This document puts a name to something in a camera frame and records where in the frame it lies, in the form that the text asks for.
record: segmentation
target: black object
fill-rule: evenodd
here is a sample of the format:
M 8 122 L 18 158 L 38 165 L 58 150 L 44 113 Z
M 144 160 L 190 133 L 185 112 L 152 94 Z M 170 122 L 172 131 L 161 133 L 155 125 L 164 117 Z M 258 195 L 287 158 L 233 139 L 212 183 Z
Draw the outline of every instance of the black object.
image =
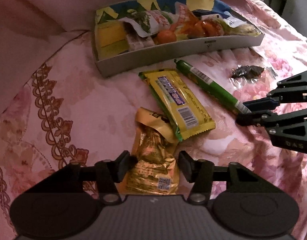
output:
M 307 109 L 277 115 L 270 110 L 283 103 L 307 102 L 307 71 L 277 83 L 266 98 L 244 102 L 251 111 L 239 114 L 239 125 L 264 126 L 272 145 L 307 153 Z
M 229 15 L 224 14 L 223 12 L 216 12 L 216 11 L 208 11 L 208 10 L 202 10 L 202 9 L 197 9 L 192 11 L 193 15 L 195 15 L 198 18 L 201 18 L 204 15 L 210 15 L 210 14 L 219 14 L 221 17 L 223 17 L 224 19 L 227 19 L 229 17 Z
M 179 167 L 194 185 L 181 195 L 128 195 L 120 182 L 136 160 L 123 152 L 115 161 L 93 167 L 69 164 L 18 196 L 10 207 L 17 240 L 292 240 L 288 233 L 299 209 L 295 200 L 239 163 L 215 167 L 179 154 Z M 99 198 L 83 192 L 84 180 L 96 181 Z M 210 200 L 213 181 L 227 190 Z
M 238 67 L 234 70 L 232 78 L 245 77 L 246 79 L 252 79 L 261 75 L 264 71 L 263 67 L 254 66 L 254 65 L 245 65 Z

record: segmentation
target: cardboard tray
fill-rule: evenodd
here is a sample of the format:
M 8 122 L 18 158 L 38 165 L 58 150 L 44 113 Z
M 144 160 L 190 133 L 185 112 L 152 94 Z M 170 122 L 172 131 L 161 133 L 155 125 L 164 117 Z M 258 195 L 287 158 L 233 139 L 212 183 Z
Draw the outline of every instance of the cardboard tray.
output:
M 230 13 L 243 21 L 252 24 L 237 12 L 231 10 Z M 167 44 L 155 45 L 135 51 L 126 52 L 117 56 L 99 60 L 95 44 L 95 28 L 92 32 L 92 50 L 95 64 L 101 75 L 106 78 L 118 73 L 122 73 L 137 67 L 151 65 L 160 61 L 187 55 L 210 52 L 215 50 L 236 49 L 259 46 L 264 38 L 264 33 L 259 36 L 230 35 L 220 37 L 208 37 L 177 41 Z

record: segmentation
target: green tube package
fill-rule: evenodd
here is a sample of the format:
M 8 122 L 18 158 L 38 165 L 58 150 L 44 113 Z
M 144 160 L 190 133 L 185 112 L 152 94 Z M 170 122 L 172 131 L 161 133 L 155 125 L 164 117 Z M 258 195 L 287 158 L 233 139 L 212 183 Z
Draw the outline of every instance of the green tube package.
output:
M 227 90 L 218 85 L 204 73 L 191 66 L 189 63 L 185 62 L 182 59 L 178 61 L 175 59 L 175 63 L 177 69 L 181 73 L 183 73 L 186 77 L 195 82 L 207 93 L 213 95 L 216 99 L 218 99 L 219 103 L 221 103 L 229 111 L 233 112 L 234 114 L 246 114 L 251 112 L 247 107 L 244 106 L 242 102 L 240 102 Z

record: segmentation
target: clear plastic wrapper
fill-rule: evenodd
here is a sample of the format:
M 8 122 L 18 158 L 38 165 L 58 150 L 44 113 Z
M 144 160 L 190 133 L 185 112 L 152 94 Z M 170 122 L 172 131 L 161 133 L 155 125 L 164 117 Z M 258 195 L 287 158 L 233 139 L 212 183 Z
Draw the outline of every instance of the clear plastic wrapper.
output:
M 189 8 L 179 2 L 175 3 L 175 12 L 178 20 L 171 25 L 170 30 L 176 35 L 188 35 L 199 19 L 189 10 Z
M 178 144 L 167 117 L 139 108 L 136 113 L 136 136 L 132 155 L 138 163 L 118 186 L 125 194 L 175 194 L 179 168 L 174 157 Z
M 254 65 L 238 65 L 236 69 L 228 71 L 231 84 L 240 89 L 247 83 L 255 84 L 270 75 L 269 69 Z
M 250 110 L 243 105 L 242 102 L 237 100 L 233 95 L 226 91 L 223 87 L 213 81 L 210 77 L 205 75 L 203 72 L 196 69 L 184 60 L 176 60 L 176 67 L 181 73 L 183 73 L 190 80 L 195 82 L 205 92 L 212 95 L 219 103 L 234 114 L 238 113 L 250 113 Z
M 223 35 L 260 35 L 260 32 L 255 26 L 241 21 L 238 18 L 233 17 L 232 15 L 230 15 L 230 17 L 228 17 L 227 19 L 223 19 L 219 14 L 211 14 L 204 15 L 201 17 L 201 19 L 212 24 L 220 24 L 224 31 Z
M 188 37 L 191 39 L 203 38 L 203 37 L 217 37 L 223 36 L 224 30 L 220 23 L 221 16 L 218 14 L 206 15 L 203 20 L 198 21 Z
M 206 109 L 173 69 L 140 72 L 179 141 L 215 128 Z

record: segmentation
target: yellow snack bar wrapper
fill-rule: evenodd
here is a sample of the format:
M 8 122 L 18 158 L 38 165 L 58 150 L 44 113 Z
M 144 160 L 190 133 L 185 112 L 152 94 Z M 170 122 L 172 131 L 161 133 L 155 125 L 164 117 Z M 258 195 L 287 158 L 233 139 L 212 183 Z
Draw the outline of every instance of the yellow snack bar wrapper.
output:
M 215 122 L 173 69 L 140 72 L 170 120 L 179 141 L 214 129 Z
M 140 108 L 132 155 L 138 159 L 120 185 L 126 194 L 175 194 L 179 168 L 173 156 L 178 144 L 167 117 Z

